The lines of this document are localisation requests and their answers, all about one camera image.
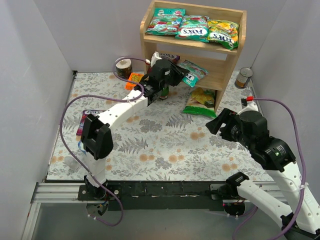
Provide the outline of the teal Fox's candy bag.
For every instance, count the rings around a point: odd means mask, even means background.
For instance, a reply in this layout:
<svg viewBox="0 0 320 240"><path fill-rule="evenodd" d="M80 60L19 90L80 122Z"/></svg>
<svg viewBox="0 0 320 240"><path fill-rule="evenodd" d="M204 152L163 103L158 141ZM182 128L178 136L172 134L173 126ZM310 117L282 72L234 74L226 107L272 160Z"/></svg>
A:
<svg viewBox="0 0 320 240"><path fill-rule="evenodd" d="M208 20L209 17L205 15L185 15L175 38L208 43Z"/></svg>
<svg viewBox="0 0 320 240"><path fill-rule="evenodd" d="M145 33L156 36L175 36L185 14L184 8L155 8Z"/></svg>

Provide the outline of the yellow green Fox's candy bag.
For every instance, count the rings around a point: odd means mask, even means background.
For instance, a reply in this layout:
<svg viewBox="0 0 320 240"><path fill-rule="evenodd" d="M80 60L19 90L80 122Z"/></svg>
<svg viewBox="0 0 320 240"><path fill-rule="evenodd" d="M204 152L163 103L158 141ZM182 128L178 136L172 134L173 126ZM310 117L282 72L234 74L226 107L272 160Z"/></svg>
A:
<svg viewBox="0 0 320 240"><path fill-rule="evenodd" d="M221 44L227 50L234 50L239 45L239 25L232 21L210 19L208 22L209 42Z"/></svg>

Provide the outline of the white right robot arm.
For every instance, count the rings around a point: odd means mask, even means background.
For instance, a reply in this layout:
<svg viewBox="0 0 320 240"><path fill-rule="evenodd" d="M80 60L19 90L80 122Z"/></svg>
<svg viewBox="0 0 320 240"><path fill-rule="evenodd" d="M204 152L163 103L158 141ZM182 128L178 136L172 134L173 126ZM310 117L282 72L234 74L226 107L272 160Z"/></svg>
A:
<svg viewBox="0 0 320 240"><path fill-rule="evenodd" d="M238 196L245 198L267 214L284 230L288 240L318 240L320 238L320 205L309 187L302 183L296 158L281 139L270 136L268 123L256 110L236 113L225 108L218 117L206 124L212 134L244 146L255 162L274 180L286 203L256 186L242 172L226 180Z"/></svg>

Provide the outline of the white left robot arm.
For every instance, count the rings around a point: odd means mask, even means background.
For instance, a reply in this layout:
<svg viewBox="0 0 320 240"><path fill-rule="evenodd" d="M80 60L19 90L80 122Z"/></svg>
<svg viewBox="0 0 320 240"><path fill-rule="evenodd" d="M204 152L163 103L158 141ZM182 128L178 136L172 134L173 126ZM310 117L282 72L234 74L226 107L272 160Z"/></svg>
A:
<svg viewBox="0 0 320 240"><path fill-rule="evenodd" d="M158 59L133 90L119 103L84 120L81 142L86 151L85 184L96 192L106 183L105 163L114 148L114 131L128 118L160 98L168 86L177 86L190 71L167 59Z"/></svg>

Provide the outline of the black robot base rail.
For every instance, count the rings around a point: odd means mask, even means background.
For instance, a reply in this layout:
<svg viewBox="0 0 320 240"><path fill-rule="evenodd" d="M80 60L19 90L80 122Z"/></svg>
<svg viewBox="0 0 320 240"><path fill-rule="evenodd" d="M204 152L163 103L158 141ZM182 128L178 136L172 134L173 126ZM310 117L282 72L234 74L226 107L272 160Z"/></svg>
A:
<svg viewBox="0 0 320 240"><path fill-rule="evenodd" d="M98 214L120 210L208 210L244 217L245 199L225 181L116 181L104 188L88 181L79 187L79 201L100 204Z"/></svg>

